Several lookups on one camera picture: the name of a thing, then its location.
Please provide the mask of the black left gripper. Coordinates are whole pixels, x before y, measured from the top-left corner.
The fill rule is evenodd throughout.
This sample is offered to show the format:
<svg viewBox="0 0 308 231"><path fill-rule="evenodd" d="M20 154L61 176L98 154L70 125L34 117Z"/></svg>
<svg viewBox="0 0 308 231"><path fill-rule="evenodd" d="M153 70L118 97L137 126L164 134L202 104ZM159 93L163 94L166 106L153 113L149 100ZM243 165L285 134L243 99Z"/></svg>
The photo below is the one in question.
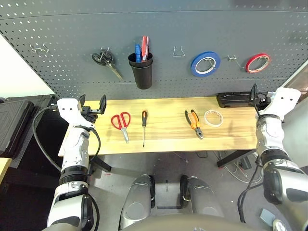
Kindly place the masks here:
<svg viewBox="0 0 308 231"><path fill-rule="evenodd" d="M100 103L99 103L99 105L100 105L99 109L91 109L90 106L84 106L85 98L86 98L86 95L83 94L78 99L79 108L82 109L81 110L81 115L87 121L89 121L90 123L94 124L96 122L96 119L98 118L98 114L104 114L104 112L105 112L106 105L107 105L107 103L106 103L106 95L104 94L101 97L101 100L100 100Z"/></svg>

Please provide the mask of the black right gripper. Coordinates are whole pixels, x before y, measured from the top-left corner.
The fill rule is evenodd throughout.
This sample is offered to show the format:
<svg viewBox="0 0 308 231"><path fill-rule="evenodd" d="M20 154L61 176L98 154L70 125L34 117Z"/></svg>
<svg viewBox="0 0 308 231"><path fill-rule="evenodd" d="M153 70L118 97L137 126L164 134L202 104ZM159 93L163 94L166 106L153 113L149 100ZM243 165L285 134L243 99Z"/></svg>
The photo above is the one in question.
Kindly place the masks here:
<svg viewBox="0 0 308 231"><path fill-rule="evenodd" d="M252 86L250 91L250 105L256 105L259 111L264 110L271 103L271 98L265 94L257 93L256 83Z"/></svg>

